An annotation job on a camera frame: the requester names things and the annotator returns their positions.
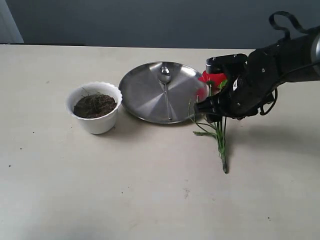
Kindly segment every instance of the table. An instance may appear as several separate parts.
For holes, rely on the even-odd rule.
[[[230,173],[196,126],[121,108],[107,134],[67,114],[77,86],[134,67],[199,71],[237,49],[0,46],[1,240],[319,239],[320,82],[287,83],[267,116],[229,120]]]

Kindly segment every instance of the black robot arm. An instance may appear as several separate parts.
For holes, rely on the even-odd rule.
[[[289,30],[276,24],[275,15],[287,17],[305,35],[291,39]],[[274,29],[285,33],[276,44],[257,49],[248,57],[234,54],[206,61],[207,73],[224,73],[228,82],[220,93],[195,104],[196,113],[206,113],[210,122],[221,117],[240,120],[258,114],[259,110],[261,115],[266,115],[277,101],[279,85],[320,81],[320,26],[305,30],[285,11],[272,14],[269,22]],[[266,104],[271,104],[267,111]]]

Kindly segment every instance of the stainless steel plate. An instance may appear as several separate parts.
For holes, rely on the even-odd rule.
[[[171,74],[171,81],[167,84],[167,95],[172,120],[168,119],[165,87],[158,78],[163,64]],[[197,91],[201,91],[199,102],[208,96],[208,87],[198,80],[200,76],[201,74],[193,68],[176,62],[152,62],[138,66],[128,72],[120,82],[122,104],[134,116],[151,123],[181,123],[188,119],[190,100],[190,113],[193,115]]]

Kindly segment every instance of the spoon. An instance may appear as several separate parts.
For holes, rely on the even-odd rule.
[[[166,66],[162,66],[160,68],[160,75],[159,75],[159,81],[164,85],[164,95],[165,95],[165,101],[166,101],[166,109],[168,112],[168,119],[172,120],[172,113],[171,108],[169,106],[169,100],[168,100],[168,83],[171,81],[171,75],[170,71]]]

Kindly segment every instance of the white pot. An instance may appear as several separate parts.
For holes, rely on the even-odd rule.
[[[116,102],[115,109],[107,115],[97,118],[82,118],[74,115],[74,107],[80,99],[82,99],[84,96],[94,95],[97,93],[113,97]],[[82,127],[89,133],[103,134],[113,128],[116,124],[118,108],[121,104],[121,101],[122,94],[116,86],[110,83],[96,81],[84,84],[71,92],[66,100],[66,109],[74,118],[78,119]]]

